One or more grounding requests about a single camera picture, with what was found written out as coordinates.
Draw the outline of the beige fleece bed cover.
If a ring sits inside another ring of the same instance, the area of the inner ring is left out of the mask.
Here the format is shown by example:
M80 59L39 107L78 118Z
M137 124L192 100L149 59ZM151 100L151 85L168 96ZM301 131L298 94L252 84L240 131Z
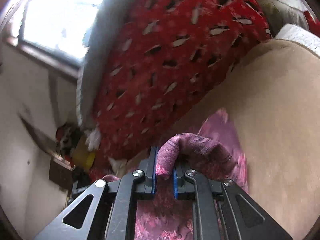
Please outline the beige fleece bed cover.
M293 239L319 239L319 56L296 42L255 46L157 140L198 133L225 109L247 161L247 193Z

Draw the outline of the red patterned blanket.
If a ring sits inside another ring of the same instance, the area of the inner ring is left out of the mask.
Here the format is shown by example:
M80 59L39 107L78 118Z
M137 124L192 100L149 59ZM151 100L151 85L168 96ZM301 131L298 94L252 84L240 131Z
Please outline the red patterned blanket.
M137 0L104 65L93 116L101 134L89 176L131 159L271 38L256 0Z

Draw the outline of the bright window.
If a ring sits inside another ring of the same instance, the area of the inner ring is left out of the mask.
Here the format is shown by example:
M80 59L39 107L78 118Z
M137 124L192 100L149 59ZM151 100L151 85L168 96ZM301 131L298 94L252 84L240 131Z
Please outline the bright window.
M22 40L50 55L80 64L103 0L28 0Z

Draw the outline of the yellow object on shelf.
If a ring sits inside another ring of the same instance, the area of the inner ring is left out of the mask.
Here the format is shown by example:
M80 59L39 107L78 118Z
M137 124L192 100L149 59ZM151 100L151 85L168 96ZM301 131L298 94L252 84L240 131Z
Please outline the yellow object on shelf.
M83 135L72 153L72 162L85 171L89 171L95 160L95 152L90 152L86 145L86 136Z

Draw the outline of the purple floral fleece garment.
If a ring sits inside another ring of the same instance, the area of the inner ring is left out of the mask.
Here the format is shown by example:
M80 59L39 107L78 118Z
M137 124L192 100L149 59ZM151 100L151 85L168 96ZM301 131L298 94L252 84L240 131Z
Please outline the purple floral fleece garment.
M247 161L238 134L225 109L218 109L198 133L170 138L157 153L156 194L138 201L135 239L193 239L191 201L176 200L172 171L177 158L211 180L230 178L248 191Z

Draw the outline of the white knitted cloth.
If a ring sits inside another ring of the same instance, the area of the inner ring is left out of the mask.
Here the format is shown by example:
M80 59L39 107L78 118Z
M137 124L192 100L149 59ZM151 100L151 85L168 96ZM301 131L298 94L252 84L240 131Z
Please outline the white knitted cloth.
M297 25L284 25L275 36L275 39L296 42L320 56L320 38Z

